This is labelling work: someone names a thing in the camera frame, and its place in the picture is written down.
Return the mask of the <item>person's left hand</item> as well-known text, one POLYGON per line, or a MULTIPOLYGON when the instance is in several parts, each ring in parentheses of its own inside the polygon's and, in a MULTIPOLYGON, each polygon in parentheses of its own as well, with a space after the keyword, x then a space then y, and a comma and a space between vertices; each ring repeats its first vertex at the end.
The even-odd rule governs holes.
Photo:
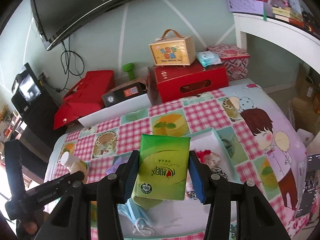
POLYGON ((39 226, 35 221, 22 222, 18 219, 16 222, 16 233, 18 238, 35 235, 38 229, 39 226))

